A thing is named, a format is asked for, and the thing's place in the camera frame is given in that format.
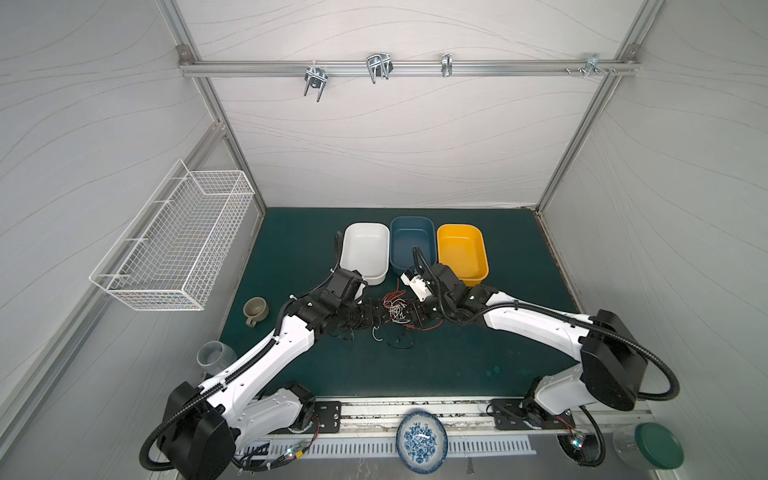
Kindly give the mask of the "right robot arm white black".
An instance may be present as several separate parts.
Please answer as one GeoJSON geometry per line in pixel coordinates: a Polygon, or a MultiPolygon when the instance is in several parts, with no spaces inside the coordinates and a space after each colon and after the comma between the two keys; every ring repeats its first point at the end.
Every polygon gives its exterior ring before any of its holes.
{"type": "Polygon", "coordinates": [[[615,313],[568,313],[530,303],[501,290],[467,286],[446,265],[411,267],[401,280],[422,311],[446,320],[522,336],[574,360],[574,365],[532,382],[512,415],[535,424],[573,408],[600,403],[631,411],[637,401],[671,401],[681,384],[673,370],[642,346],[615,313]]]}

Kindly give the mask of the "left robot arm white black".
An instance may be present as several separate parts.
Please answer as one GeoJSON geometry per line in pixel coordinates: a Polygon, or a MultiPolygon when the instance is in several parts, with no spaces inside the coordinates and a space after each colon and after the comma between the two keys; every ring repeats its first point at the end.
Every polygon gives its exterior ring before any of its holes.
{"type": "Polygon", "coordinates": [[[241,448],[293,425],[310,399],[291,388],[258,399],[263,388],[327,330],[356,310],[367,281],[356,270],[337,267],[320,285],[291,296],[274,329],[223,371],[198,386],[178,385],[163,419],[140,447],[147,471],[175,470],[185,479],[216,479],[241,448]]]}

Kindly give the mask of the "yellow plastic bin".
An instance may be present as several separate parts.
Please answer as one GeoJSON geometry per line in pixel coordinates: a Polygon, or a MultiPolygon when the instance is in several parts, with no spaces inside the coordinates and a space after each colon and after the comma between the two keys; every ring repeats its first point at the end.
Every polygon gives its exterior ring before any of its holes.
{"type": "Polygon", "coordinates": [[[437,229],[440,263],[448,266],[467,286],[482,283],[489,274],[484,238],[469,224],[444,224],[437,229]]]}

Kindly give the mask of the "white plastic bin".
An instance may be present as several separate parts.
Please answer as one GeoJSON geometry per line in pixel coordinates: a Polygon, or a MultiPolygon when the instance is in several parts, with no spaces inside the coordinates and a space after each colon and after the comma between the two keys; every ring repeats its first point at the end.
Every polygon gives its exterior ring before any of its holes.
{"type": "Polygon", "coordinates": [[[343,237],[340,266],[357,271],[370,286],[384,282],[389,270],[390,231],[381,223],[349,225],[343,237]]]}

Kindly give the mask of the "blue plastic bin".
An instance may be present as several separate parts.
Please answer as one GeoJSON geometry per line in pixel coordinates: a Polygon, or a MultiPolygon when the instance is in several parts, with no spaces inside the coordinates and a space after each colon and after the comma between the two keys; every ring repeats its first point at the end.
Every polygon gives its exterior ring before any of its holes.
{"type": "Polygon", "coordinates": [[[413,247],[418,246],[430,265],[438,260],[434,223],[423,216],[399,216],[390,223],[389,260],[392,270],[401,274],[414,264],[413,247]]]}

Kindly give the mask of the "olive green mug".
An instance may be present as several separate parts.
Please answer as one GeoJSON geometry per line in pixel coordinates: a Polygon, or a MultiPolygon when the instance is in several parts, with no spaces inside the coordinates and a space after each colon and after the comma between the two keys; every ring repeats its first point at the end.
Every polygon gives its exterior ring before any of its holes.
{"type": "Polygon", "coordinates": [[[246,317],[246,325],[254,328],[269,315],[269,305],[263,297],[253,297],[243,306],[243,315],[246,317]]]}

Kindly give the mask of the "clear plastic cup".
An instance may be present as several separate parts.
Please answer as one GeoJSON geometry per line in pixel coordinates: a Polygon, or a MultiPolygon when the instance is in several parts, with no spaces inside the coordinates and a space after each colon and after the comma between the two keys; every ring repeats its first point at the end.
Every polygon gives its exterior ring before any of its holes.
{"type": "Polygon", "coordinates": [[[197,352],[196,362],[208,376],[222,373],[237,360],[237,354],[220,341],[209,341],[197,352]]]}

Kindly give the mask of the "metal hook clamp left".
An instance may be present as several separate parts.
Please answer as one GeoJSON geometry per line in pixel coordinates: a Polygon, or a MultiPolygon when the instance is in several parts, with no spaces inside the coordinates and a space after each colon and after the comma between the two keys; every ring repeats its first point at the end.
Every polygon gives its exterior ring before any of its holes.
{"type": "Polygon", "coordinates": [[[328,82],[328,75],[324,69],[312,66],[305,71],[305,87],[303,95],[307,96],[310,90],[316,91],[316,101],[319,102],[328,82]]]}

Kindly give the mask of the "metal hook clamp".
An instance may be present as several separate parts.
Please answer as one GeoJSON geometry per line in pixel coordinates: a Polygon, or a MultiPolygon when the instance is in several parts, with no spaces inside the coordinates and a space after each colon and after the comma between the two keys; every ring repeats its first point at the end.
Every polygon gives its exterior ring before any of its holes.
{"type": "Polygon", "coordinates": [[[370,55],[365,64],[373,84],[376,84],[379,78],[388,80],[393,70],[392,57],[389,53],[370,55]]]}
{"type": "Polygon", "coordinates": [[[312,66],[305,71],[305,87],[303,95],[307,96],[310,90],[316,91],[316,101],[319,102],[328,82],[328,75],[324,69],[312,66]]]}

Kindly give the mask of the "metal hook clamp middle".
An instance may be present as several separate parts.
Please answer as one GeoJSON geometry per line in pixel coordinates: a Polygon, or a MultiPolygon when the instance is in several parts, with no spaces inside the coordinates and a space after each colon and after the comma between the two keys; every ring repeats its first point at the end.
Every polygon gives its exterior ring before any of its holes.
{"type": "Polygon", "coordinates": [[[389,53],[370,55],[365,64],[373,84],[376,84],[379,78],[388,80],[393,70],[392,57],[389,53]]]}

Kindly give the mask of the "jar with green lid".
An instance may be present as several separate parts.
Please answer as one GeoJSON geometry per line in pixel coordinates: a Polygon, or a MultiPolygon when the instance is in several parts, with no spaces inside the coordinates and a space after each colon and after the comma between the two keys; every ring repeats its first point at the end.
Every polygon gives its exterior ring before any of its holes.
{"type": "Polygon", "coordinates": [[[612,443],[618,457],[636,470],[675,470],[685,459],[677,437],[654,422],[622,426],[614,431],[612,443]]]}

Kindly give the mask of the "aluminium crossbar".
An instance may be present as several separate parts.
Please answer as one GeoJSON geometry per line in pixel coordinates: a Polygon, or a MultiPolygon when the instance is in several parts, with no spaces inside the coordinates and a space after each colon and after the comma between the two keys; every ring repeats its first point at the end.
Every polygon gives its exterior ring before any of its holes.
{"type": "MultiPolygon", "coordinates": [[[[577,69],[586,59],[577,60],[459,60],[453,57],[450,77],[520,77],[570,76],[565,68],[577,69]]],[[[617,70],[618,76],[634,75],[640,70],[638,62],[600,59],[604,67],[617,70]]],[[[413,78],[443,78],[441,58],[430,60],[393,60],[390,76],[413,78]]],[[[331,61],[198,61],[179,66],[185,77],[198,78],[290,78],[303,77],[312,66],[325,70],[330,78],[367,77],[364,60],[331,61]]]]}

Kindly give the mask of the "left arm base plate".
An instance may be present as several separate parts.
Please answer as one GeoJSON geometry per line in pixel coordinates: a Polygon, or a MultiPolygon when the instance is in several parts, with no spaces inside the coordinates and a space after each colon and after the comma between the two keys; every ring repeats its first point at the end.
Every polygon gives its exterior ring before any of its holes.
{"type": "Polygon", "coordinates": [[[293,434],[338,433],[342,404],[339,401],[313,401],[303,405],[287,430],[293,434]]]}

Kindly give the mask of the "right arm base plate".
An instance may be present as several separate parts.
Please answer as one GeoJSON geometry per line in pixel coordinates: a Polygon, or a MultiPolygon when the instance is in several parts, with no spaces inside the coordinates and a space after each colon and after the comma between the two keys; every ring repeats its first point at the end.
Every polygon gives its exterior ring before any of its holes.
{"type": "Polygon", "coordinates": [[[500,431],[571,431],[575,429],[569,413],[551,414],[530,399],[492,399],[485,413],[493,420],[494,428],[500,431]]]}

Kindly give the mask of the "metal bracket right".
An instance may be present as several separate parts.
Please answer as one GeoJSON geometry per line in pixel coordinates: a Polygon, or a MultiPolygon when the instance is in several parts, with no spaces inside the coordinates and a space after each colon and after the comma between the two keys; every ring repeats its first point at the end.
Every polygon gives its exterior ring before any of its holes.
{"type": "Polygon", "coordinates": [[[609,77],[617,74],[615,68],[602,66],[600,57],[597,54],[588,57],[584,64],[579,68],[575,70],[565,68],[564,72],[570,76],[580,76],[581,78],[588,78],[590,76],[609,77]]]}

